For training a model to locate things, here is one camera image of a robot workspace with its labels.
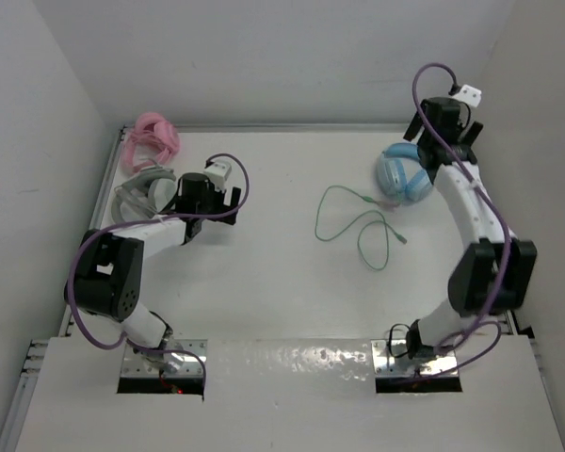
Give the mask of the blue headphones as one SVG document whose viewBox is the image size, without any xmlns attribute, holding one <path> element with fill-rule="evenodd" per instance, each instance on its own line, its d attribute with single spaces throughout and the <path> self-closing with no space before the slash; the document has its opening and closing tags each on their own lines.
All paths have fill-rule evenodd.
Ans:
<svg viewBox="0 0 565 452">
<path fill-rule="evenodd" d="M 424 169 L 409 177 L 403 164 L 405 160 L 420 162 L 417 146 L 408 142 L 394 143 L 379 155 L 375 174 L 385 197 L 399 204 L 415 204 L 431 193 L 433 185 Z"/>
</svg>

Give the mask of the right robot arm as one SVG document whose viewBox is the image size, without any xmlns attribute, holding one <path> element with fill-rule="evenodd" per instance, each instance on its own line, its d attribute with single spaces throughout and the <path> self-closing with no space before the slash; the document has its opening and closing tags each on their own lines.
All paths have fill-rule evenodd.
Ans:
<svg viewBox="0 0 565 452">
<path fill-rule="evenodd" d="M 425 99 L 404 135 L 415 141 L 419 162 L 444 197 L 464 247 L 446 299 L 410 325 L 411 359 L 445 354 L 488 315 L 520 309 L 538 256 L 535 244 L 518 239 L 490 206 L 472 149 L 483 126 L 460 124 L 460 110 L 460 101 L 452 98 Z"/>
</svg>

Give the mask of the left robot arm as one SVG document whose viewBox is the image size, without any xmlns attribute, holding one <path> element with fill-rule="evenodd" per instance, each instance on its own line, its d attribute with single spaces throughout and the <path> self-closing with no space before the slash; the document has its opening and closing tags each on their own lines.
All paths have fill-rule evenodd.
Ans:
<svg viewBox="0 0 565 452">
<path fill-rule="evenodd" d="M 94 347 L 128 344 L 156 359 L 172 352 L 170 325 L 140 299 L 144 263 L 188 244 L 205 221 L 236 223 L 250 189 L 227 187 L 229 173 L 211 161 L 202 172 L 175 178 L 161 171 L 149 183 L 138 176 L 119 187 L 114 205 L 135 202 L 140 217 L 87 231 L 64 287 L 74 322 Z"/>
</svg>

